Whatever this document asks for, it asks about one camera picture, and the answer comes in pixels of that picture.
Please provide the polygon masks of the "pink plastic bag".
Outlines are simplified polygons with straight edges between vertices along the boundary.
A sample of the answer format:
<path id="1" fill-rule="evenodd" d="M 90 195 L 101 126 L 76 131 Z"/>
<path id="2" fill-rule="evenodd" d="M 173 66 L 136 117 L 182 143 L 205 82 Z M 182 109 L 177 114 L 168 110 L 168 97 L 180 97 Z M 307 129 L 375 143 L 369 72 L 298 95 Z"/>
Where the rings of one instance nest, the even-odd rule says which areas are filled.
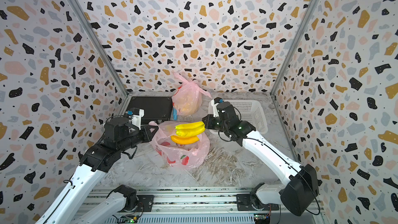
<path id="1" fill-rule="evenodd" d="M 176 121 L 166 121 L 155 125 L 159 129 L 150 144 L 154 150 L 171 166 L 180 169 L 192 169 L 201 166 L 210 149 L 210 140 L 205 133 L 198 135 L 198 141 L 192 144 L 177 144 L 172 141 L 175 127 L 180 124 Z"/>
<path id="2" fill-rule="evenodd" d="M 202 96 L 211 98 L 209 92 L 202 89 L 196 81 L 187 80 L 178 73 L 174 73 L 177 80 L 182 82 L 172 96 L 173 108 L 177 116 L 190 116 L 202 106 Z"/>

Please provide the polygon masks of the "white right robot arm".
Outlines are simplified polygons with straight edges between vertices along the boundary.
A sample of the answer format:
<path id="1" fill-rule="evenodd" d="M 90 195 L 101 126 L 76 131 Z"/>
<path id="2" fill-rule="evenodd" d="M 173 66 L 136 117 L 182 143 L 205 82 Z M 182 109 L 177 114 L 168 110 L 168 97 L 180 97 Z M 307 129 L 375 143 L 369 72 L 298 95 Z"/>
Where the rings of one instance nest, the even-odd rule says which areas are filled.
<path id="1" fill-rule="evenodd" d="M 296 216 L 307 211 L 319 195 L 314 167 L 309 164 L 303 166 L 283 154 L 255 126 L 241 120 L 230 102 L 217 97 L 210 104 L 213 112 L 202 119 L 205 128 L 226 136 L 224 141 L 237 143 L 269 167 L 283 184 L 278 194 L 287 210 Z"/>

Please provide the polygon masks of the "yellow banana bunch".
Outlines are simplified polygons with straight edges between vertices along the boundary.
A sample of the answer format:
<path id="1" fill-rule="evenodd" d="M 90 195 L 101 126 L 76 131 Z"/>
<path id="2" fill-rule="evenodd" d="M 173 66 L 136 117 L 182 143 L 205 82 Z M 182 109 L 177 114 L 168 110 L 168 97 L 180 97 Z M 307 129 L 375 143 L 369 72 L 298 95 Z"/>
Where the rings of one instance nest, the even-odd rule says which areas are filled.
<path id="1" fill-rule="evenodd" d="M 182 138 L 191 138 L 205 131 L 205 124 L 202 121 L 179 124 L 175 127 L 176 135 Z"/>
<path id="2" fill-rule="evenodd" d="M 189 145 L 198 142 L 200 139 L 197 136 L 193 136 L 190 138 L 183 138 L 176 135 L 171 136 L 171 140 L 179 145 Z"/>

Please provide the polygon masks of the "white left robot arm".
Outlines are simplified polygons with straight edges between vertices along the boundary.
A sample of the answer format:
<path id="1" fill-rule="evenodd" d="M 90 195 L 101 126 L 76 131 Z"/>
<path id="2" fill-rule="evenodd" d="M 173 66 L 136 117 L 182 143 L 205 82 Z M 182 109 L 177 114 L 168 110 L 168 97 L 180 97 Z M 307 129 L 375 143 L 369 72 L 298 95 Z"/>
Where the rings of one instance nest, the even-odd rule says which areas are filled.
<path id="1" fill-rule="evenodd" d="M 153 124 L 140 126 L 132 124 L 127 116 L 109 118 L 104 124 L 101 138 L 80 158 L 79 166 L 73 176 L 64 181 L 65 187 L 38 220 L 39 224 L 99 224 L 117 212 L 143 212 L 145 206 L 140 203 L 137 191 L 129 186 L 120 185 L 112 190 L 106 199 L 74 220 L 85 199 L 105 177 L 112 166 L 127 155 L 127 150 L 152 141 L 159 127 Z"/>

